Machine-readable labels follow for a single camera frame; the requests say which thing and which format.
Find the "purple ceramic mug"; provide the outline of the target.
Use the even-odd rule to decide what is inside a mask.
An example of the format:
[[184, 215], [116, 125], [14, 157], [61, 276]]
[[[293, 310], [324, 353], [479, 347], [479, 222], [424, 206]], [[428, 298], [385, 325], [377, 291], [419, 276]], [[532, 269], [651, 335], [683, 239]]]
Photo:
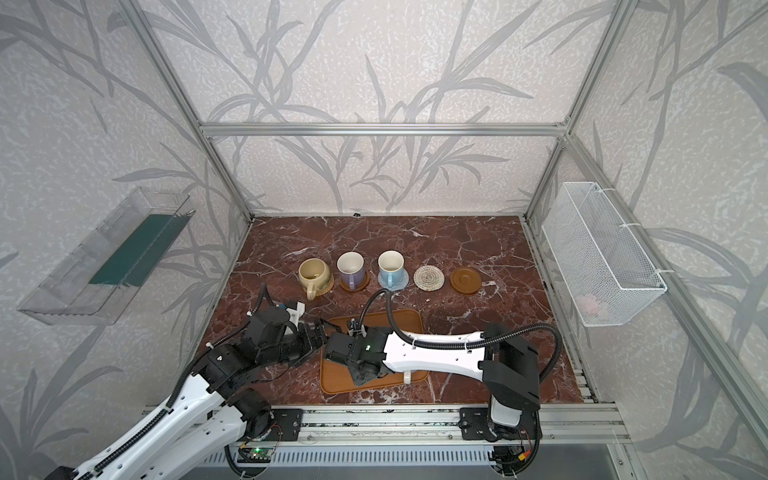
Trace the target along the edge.
[[340, 278], [352, 287], [359, 284], [366, 273], [363, 256], [354, 251], [345, 252], [338, 258], [337, 269]]

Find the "cream woven coaster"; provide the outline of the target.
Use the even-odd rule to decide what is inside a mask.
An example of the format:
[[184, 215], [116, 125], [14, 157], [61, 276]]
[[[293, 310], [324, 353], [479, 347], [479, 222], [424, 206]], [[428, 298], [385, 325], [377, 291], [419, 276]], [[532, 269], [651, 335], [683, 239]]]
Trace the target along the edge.
[[423, 291], [433, 292], [440, 290], [445, 282], [444, 273], [436, 266], [423, 265], [414, 273], [415, 285]]

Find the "beige ceramic mug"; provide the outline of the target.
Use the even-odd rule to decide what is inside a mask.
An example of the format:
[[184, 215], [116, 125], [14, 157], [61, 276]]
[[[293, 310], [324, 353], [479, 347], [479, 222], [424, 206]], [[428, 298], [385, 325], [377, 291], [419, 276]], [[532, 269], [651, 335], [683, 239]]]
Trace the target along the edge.
[[329, 266], [319, 258], [310, 258], [303, 261], [298, 270], [299, 282], [301, 276], [313, 278], [321, 275], [329, 275], [332, 277]]

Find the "brown wooden saucer coaster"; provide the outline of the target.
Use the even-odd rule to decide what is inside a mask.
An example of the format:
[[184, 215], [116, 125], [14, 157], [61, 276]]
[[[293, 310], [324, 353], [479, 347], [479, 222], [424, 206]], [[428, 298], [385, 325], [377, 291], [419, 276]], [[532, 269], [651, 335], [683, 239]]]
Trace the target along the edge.
[[356, 284], [354, 287], [348, 285], [345, 282], [344, 278], [339, 279], [339, 287], [349, 293], [356, 293], [356, 292], [363, 291], [367, 288], [369, 283], [370, 283], [370, 274], [368, 272], [365, 273], [362, 281], [359, 284]]

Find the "grey woven coaster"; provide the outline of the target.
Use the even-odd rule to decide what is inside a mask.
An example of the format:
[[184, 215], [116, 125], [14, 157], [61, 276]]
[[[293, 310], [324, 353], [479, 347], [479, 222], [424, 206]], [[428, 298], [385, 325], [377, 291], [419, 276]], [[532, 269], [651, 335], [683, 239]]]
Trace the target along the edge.
[[392, 272], [380, 270], [378, 274], [379, 285], [390, 291], [403, 290], [407, 287], [409, 279], [409, 274], [404, 268]]

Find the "light blue mug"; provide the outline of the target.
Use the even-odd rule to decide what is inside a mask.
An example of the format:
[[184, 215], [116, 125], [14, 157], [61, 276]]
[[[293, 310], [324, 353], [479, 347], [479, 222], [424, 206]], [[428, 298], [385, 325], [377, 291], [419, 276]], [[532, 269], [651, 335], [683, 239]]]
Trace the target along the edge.
[[389, 250], [383, 252], [378, 257], [378, 267], [380, 270], [397, 271], [399, 269], [405, 269], [405, 261], [403, 255], [395, 250]]

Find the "woven straw coaster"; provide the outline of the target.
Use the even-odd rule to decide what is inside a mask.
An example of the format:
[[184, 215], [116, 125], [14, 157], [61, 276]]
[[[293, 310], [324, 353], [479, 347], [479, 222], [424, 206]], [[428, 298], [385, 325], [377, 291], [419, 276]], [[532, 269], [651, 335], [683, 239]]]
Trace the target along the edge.
[[313, 278], [300, 277], [300, 283], [308, 300], [325, 295], [333, 287], [333, 278], [329, 275], [315, 276]]

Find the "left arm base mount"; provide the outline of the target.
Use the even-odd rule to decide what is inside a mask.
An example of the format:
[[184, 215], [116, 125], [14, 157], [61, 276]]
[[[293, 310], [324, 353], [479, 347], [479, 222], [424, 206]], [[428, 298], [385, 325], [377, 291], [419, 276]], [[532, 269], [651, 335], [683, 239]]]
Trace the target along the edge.
[[262, 411], [254, 418], [240, 423], [244, 431], [235, 440], [240, 442], [295, 442], [301, 430], [304, 410], [278, 408]]

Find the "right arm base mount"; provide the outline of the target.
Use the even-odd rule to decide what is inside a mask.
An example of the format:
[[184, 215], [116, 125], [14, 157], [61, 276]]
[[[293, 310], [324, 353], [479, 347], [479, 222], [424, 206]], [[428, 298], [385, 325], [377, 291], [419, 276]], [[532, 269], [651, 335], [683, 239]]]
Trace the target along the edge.
[[540, 440], [537, 412], [516, 410], [498, 403], [489, 407], [464, 407], [459, 410], [458, 427], [463, 440]]

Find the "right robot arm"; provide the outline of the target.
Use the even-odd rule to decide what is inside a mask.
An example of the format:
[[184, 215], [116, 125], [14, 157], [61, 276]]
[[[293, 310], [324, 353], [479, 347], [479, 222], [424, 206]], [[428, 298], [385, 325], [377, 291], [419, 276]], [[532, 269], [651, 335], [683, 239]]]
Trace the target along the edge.
[[371, 327], [362, 333], [333, 333], [324, 358], [345, 366], [357, 386], [390, 374], [448, 373], [481, 382], [490, 392], [487, 419], [463, 419], [466, 439], [495, 442], [524, 438], [538, 442], [540, 385], [563, 350], [559, 330], [546, 323], [507, 328], [493, 323], [483, 332], [427, 335], [399, 327]]

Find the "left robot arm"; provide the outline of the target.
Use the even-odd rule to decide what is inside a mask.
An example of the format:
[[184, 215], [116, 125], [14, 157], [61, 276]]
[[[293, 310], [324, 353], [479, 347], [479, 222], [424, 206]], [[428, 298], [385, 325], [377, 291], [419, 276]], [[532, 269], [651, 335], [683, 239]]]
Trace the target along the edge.
[[273, 409], [255, 388], [262, 370], [298, 366], [327, 341], [324, 322], [306, 322], [302, 314], [301, 304], [253, 312], [207, 345], [147, 417], [91, 459], [59, 466], [49, 478], [176, 479], [210, 453], [270, 433]]

